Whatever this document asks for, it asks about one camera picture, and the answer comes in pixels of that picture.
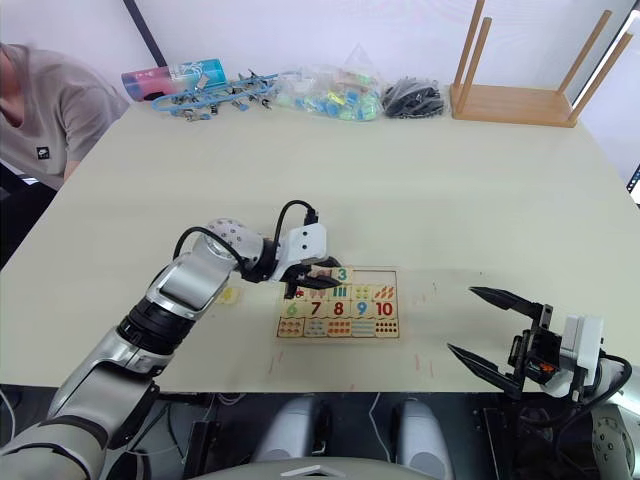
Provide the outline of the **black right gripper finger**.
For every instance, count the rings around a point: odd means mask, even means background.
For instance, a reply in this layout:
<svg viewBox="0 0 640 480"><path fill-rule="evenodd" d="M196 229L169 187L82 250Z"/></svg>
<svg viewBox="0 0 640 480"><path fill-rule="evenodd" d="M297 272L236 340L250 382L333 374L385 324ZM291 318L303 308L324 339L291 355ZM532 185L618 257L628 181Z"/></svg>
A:
<svg viewBox="0 0 640 480"><path fill-rule="evenodd" d="M476 377L497 387L512 399L519 398L519 382L512 375L501 373L496 364L466 349L451 343L447 347Z"/></svg>
<svg viewBox="0 0 640 480"><path fill-rule="evenodd" d="M480 286L472 286L469 290L502 310L514 310L529 318L539 318L542 315L542 304L531 302L507 290Z"/></svg>

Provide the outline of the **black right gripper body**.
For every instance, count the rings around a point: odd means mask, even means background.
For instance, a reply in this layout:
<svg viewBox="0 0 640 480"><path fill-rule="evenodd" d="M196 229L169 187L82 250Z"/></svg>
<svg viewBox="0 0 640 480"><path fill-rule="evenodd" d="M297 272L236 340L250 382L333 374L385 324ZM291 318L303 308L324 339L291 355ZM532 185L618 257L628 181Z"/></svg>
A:
<svg viewBox="0 0 640 480"><path fill-rule="evenodd" d="M519 382L519 398L526 379L545 385L560 370L562 337L549 329L553 307L542 305L542 315L531 318L531 327L514 338L508 358L514 368L511 375Z"/></svg>

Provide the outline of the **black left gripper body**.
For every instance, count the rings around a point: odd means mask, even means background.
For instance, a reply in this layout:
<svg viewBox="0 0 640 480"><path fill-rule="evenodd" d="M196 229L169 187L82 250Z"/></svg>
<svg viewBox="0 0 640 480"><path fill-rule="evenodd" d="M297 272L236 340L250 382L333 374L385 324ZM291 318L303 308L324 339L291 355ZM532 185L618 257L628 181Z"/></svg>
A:
<svg viewBox="0 0 640 480"><path fill-rule="evenodd" d="M298 291L298 289L300 287L302 288L306 288L305 287L305 277L306 276L312 276L312 277L317 277L320 275L324 275L324 276L330 276L331 274L322 274L321 270L322 269L330 269L330 268L320 268L317 267L316 264L318 263L314 263L311 265L302 265L302 264L298 264L298 265L294 265L289 267L284 274L282 275L282 277L280 278L280 282L285 284L285 290L284 290L284 298L287 300L293 299L296 292Z"/></svg>

